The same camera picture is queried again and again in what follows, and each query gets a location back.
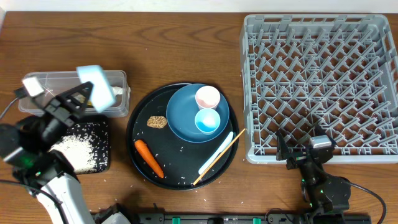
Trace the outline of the light blue bowl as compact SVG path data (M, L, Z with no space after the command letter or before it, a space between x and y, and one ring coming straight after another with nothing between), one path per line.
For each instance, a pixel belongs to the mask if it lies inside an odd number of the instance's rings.
M81 83L91 82L93 89L90 101L98 113L102 113L116 102L113 89L99 65L87 65L76 68Z

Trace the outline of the white rice pile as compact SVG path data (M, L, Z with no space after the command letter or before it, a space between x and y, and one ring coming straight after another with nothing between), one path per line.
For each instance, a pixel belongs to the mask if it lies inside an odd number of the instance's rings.
M78 123L50 149L61 152L77 175L104 172L110 165L108 123Z

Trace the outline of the white tissue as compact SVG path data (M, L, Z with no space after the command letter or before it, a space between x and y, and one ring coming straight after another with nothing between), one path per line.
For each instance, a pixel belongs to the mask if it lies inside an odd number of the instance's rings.
M122 95L123 94L123 88L122 87L113 86L112 89L113 89L114 96L118 96L118 95Z

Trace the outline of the orange carrot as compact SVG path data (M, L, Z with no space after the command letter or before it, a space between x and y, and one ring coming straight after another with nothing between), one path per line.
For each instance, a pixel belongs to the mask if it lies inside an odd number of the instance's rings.
M157 174L158 177L163 179L164 172L150 152L147 144L143 140L139 139L134 142L134 146L141 157L145 160L146 164L154 171L154 173Z

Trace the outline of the yellow green snack wrapper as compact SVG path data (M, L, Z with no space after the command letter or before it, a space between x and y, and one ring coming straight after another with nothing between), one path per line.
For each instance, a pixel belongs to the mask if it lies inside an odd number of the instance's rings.
M86 97L83 96L82 94L79 94L79 95L75 96L75 99L78 100L80 103L84 103L86 100ZM93 107L92 102L90 100L87 100L87 106Z

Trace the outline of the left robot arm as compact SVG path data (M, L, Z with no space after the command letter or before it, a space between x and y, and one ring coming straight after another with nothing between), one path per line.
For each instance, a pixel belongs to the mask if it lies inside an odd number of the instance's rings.
M53 223L93 223L83 199L80 181L67 158L52 146L85 113L92 82L86 82L52 98L42 116L29 116L15 125L1 125L1 159L12 166L11 183L25 188L46 209Z

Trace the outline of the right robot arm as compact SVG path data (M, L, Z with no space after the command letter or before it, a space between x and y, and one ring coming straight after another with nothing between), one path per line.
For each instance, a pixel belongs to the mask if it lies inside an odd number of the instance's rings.
M299 169L302 195L311 209L296 215L292 223L344 223L343 212L349 209L351 187L346 179L328 174L323 164L333 157L336 142L319 125L314 137L302 151L287 146L281 130L276 132L278 161L285 161L288 170Z

